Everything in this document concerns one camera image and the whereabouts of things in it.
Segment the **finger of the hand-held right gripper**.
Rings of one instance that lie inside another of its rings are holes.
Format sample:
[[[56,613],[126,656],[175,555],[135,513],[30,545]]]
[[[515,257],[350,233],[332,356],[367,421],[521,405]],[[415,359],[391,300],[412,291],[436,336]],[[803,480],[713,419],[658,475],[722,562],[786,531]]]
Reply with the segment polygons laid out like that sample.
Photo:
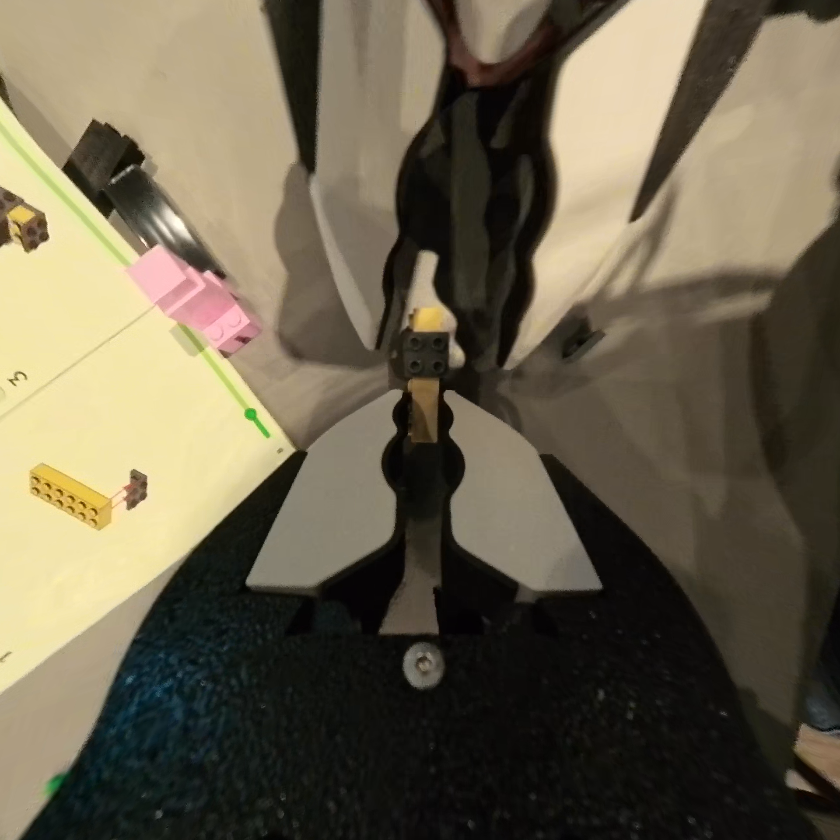
[[[752,46],[768,2],[552,2],[527,37],[483,62],[459,32],[459,70],[487,128],[481,287],[459,287],[459,345],[474,371],[523,362],[582,302],[645,214]]]
[[[264,2],[318,235],[367,350],[439,307],[450,377],[466,369],[446,289],[452,119],[447,2]]]

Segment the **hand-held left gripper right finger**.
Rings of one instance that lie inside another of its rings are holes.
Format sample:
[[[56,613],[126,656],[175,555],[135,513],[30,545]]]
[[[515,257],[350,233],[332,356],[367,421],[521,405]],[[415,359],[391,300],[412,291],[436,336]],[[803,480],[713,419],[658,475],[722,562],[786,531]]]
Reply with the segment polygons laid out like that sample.
[[[449,438],[464,473],[449,503],[455,546],[504,576],[518,601],[602,590],[538,450],[513,427],[455,392]]]

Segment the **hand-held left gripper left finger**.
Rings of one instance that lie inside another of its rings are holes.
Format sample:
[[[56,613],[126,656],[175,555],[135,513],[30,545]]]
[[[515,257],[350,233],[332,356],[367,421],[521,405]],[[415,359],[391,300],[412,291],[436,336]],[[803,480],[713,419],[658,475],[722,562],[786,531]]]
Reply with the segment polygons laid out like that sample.
[[[402,392],[386,392],[309,448],[246,580],[253,592],[318,595],[398,531]]]

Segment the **dark grey bracket brick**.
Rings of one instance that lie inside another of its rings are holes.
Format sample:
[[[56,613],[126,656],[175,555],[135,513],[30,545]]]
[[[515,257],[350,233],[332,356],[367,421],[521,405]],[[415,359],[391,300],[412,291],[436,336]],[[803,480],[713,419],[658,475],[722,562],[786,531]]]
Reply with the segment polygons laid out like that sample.
[[[399,371],[406,380],[440,380],[449,371],[449,333],[405,329],[398,344]]]

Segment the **yellow and black brick assembly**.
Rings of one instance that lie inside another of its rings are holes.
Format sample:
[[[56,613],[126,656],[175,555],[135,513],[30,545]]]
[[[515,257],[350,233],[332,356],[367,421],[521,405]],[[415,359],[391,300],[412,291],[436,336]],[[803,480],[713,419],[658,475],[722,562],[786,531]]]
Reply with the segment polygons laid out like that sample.
[[[409,316],[406,329],[445,331],[451,339],[448,316],[448,311],[443,306],[415,308]],[[412,400],[410,436],[414,444],[432,445],[438,442],[439,404],[444,379],[445,377],[440,380],[407,380],[407,390]]]

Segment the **dark grey bracket plate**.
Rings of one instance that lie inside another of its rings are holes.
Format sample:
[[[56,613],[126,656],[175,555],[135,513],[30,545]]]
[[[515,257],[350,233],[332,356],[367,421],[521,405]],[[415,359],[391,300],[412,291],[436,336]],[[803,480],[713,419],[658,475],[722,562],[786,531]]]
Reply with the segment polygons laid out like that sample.
[[[597,329],[587,317],[577,318],[568,327],[560,346],[561,359],[567,364],[579,360],[605,337],[604,331]]]

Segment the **grey desk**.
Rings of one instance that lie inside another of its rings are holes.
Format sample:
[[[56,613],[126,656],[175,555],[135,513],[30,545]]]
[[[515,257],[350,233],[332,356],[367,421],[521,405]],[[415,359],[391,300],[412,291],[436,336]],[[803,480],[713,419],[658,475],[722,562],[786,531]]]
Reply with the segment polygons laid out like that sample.
[[[2,75],[62,163],[92,118],[164,189],[275,334],[234,358],[300,445],[385,386],[329,276],[276,64],[308,2],[2,2]],[[622,257],[576,364],[544,344],[481,401],[667,564],[773,770],[838,583],[838,20],[771,16]]]

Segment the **pink brick pig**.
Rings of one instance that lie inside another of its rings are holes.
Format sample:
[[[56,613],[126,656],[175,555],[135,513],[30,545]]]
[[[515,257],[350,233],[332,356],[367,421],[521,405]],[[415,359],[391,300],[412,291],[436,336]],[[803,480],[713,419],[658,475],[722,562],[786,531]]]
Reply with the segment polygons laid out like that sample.
[[[126,268],[134,285],[165,316],[199,334],[214,350],[235,354],[261,325],[225,280],[157,245]]]

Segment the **pale yellow instruction booklet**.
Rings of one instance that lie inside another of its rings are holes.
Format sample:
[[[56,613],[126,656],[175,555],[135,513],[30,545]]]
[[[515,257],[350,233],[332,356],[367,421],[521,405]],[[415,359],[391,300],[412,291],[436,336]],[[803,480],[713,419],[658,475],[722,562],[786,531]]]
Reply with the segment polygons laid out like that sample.
[[[181,561],[295,451],[160,313],[136,255],[2,103],[2,188],[49,238],[1,256],[1,687]]]

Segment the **black tall brick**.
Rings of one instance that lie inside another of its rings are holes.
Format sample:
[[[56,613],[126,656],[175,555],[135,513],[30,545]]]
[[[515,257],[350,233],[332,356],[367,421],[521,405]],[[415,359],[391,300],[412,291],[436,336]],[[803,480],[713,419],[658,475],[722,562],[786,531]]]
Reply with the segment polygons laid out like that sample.
[[[144,169],[144,162],[144,153],[130,136],[92,120],[62,171],[103,216],[117,214],[147,249],[161,245],[196,270],[226,279],[211,249]]]

